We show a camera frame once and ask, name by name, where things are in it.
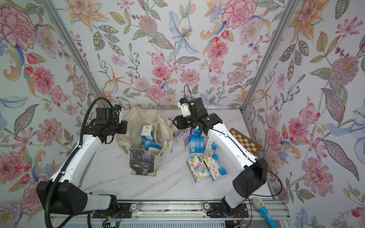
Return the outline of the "orange blue tissue pack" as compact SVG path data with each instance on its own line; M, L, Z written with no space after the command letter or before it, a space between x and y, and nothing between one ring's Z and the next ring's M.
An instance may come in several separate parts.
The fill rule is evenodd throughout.
M204 158L204 163L207 166L213 181L218 181L228 175L218 155Z

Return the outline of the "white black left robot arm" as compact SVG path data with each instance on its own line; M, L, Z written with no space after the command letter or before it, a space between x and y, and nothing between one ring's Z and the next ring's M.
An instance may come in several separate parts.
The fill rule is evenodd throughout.
M115 195L88 194L79 186L100 146L109 136L126 134L126 131L126 121L88 124L82 128L79 144L61 169L49 181L41 181L36 188L46 217L51 214L77 216L97 211L107 216L118 214Z

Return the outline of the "cream canvas tote bag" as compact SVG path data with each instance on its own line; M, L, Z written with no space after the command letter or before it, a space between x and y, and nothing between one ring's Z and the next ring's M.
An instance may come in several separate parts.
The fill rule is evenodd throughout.
M127 121L127 131L117 135L117 143L129 155L131 174L156 176L162 156L172 153L172 130L156 109L134 107L124 120Z

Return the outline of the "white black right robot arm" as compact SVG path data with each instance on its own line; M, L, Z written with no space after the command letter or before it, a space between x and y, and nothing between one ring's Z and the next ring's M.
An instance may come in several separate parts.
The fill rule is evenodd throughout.
M256 158L248 152L229 132L223 120L215 113L209 114L201 98L177 102L182 114L176 116L173 124L178 129L196 128L212 139L228 155L239 172L232 181L233 188L222 199L223 205L236 209L256 190L266 184L269 171L265 159Z

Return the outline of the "green cartoon tissue pack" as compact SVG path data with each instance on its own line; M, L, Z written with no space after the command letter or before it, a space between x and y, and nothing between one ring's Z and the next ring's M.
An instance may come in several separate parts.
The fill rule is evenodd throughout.
M196 183L199 183L211 176L210 171L200 155L190 157L186 163Z

